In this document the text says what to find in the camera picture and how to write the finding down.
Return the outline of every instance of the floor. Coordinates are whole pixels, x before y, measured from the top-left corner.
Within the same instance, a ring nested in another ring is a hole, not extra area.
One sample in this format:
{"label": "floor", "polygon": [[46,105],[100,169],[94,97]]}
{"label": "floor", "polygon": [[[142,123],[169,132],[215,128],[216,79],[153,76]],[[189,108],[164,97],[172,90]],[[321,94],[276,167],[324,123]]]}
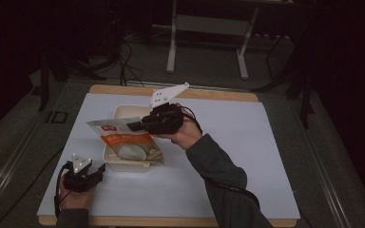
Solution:
{"label": "floor", "polygon": [[[131,67],[125,68],[129,86],[189,82],[195,87],[250,92],[272,81],[265,64],[272,39],[256,36],[250,40],[245,54],[250,78],[244,81],[232,47],[187,42],[192,34],[181,34],[175,72],[166,73],[168,35],[164,32],[151,42],[142,42],[134,35],[125,39],[123,56],[131,53]],[[274,73],[282,69],[292,48],[290,41],[284,40],[273,52],[270,61]],[[0,179],[4,183],[0,188],[0,227],[43,227],[36,212],[80,105],[92,85],[117,85],[120,69],[115,65],[98,71],[106,81],[90,80],[70,69],[65,83],[51,78],[50,102],[44,111],[38,111],[40,97],[29,94],[0,122],[0,174],[4,173]],[[39,76],[39,71],[30,75],[36,86]],[[295,227],[365,227],[365,190],[317,92],[312,93],[314,114],[309,115],[310,128],[306,129],[298,116],[300,98],[287,99],[287,86],[257,95],[266,108],[302,212]],[[66,112],[67,120],[53,123],[50,111]]]}

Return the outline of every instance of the plastic container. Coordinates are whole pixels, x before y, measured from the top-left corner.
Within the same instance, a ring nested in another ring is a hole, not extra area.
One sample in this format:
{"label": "plastic container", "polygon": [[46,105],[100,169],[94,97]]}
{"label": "plastic container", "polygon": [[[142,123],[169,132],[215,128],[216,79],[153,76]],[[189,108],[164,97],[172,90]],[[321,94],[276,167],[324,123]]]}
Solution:
{"label": "plastic container", "polygon": [[[119,105],[115,109],[114,119],[130,118],[149,115],[150,107],[143,105]],[[150,161],[126,161],[121,160],[109,146],[106,145],[103,160],[110,170],[115,172],[144,173],[149,169]]]}

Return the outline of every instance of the gray sleeve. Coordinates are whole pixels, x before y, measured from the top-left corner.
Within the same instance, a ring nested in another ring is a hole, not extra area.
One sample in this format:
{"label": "gray sleeve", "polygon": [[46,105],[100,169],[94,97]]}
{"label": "gray sleeve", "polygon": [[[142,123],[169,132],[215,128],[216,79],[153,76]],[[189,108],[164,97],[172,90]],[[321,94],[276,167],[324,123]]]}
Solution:
{"label": "gray sleeve", "polygon": [[[245,189],[247,176],[208,135],[186,150],[186,155],[204,178]],[[218,225],[227,227],[272,227],[255,202],[243,194],[205,182],[206,192]]]}
{"label": "gray sleeve", "polygon": [[56,228],[88,228],[88,210],[66,209],[59,214]]}

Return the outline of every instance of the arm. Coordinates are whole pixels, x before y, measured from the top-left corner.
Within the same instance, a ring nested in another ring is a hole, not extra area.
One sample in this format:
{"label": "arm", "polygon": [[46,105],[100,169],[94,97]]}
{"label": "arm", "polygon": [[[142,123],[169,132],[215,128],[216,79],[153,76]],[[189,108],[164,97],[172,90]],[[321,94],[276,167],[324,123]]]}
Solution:
{"label": "arm", "polygon": [[[170,139],[186,150],[187,158],[202,177],[245,189],[247,176],[244,170],[233,164],[209,135],[202,136],[192,120],[184,118],[182,127],[174,135],[157,137]],[[272,227],[251,198],[207,181],[205,187],[220,227]]]}
{"label": "arm", "polygon": [[64,186],[64,177],[60,181],[61,213],[56,228],[88,228],[88,207],[96,186],[83,193],[70,192]]}

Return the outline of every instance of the dark background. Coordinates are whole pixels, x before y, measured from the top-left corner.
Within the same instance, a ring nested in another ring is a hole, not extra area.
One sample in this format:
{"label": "dark background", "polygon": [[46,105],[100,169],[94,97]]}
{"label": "dark background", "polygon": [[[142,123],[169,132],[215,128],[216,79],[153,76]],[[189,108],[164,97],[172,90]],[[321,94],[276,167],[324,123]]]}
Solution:
{"label": "dark background", "polygon": [[[212,1],[214,7],[207,1],[186,1],[181,9],[220,17],[247,16],[245,3],[230,3],[225,10],[225,1]],[[318,3],[323,10],[312,14],[305,8],[260,5],[254,33],[290,35],[298,41],[295,66],[312,75],[312,87],[365,185],[365,1],[329,1],[329,8]],[[0,1],[0,120],[32,90],[29,75],[40,68],[44,47],[87,61],[88,54],[116,51],[117,47],[100,44],[108,32],[122,37],[132,29],[150,37],[152,24],[170,25],[171,5],[166,0]],[[292,28],[303,29],[304,21],[298,18],[304,16],[313,19],[310,27],[295,33]]]}

